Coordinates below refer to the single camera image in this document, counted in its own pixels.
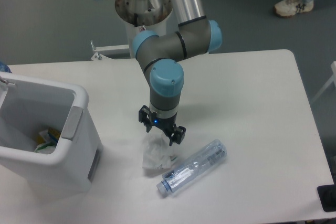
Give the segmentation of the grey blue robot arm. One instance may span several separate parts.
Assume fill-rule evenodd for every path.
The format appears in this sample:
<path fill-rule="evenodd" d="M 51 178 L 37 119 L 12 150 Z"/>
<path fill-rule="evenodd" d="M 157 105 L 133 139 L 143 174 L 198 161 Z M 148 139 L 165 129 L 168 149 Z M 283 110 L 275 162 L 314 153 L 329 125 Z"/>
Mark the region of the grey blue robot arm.
<path fill-rule="evenodd" d="M 139 110 L 139 121 L 180 144 L 186 132 L 175 123 L 184 84 L 180 62 L 218 49 L 222 31 L 206 17 L 201 0 L 115 0 L 115 10 L 137 30 L 130 52 L 150 88 L 150 104 Z"/>

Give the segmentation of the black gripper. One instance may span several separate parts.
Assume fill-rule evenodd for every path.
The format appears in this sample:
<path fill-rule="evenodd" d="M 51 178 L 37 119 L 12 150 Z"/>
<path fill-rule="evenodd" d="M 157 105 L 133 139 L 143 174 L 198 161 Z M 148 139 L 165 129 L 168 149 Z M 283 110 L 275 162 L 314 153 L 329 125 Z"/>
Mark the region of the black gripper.
<path fill-rule="evenodd" d="M 169 138 L 169 146 L 174 143 L 181 144 L 184 139 L 186 128 L 176 126 L 176 114 L 169 118 L 160 118 L 156 112 L 151 112 L 149 107 L 143 105 L 139 110 L 138 120 L 146 127 L 146 132 L 150 132 L 153 126 L 162 130 L 166 137 Z"/>

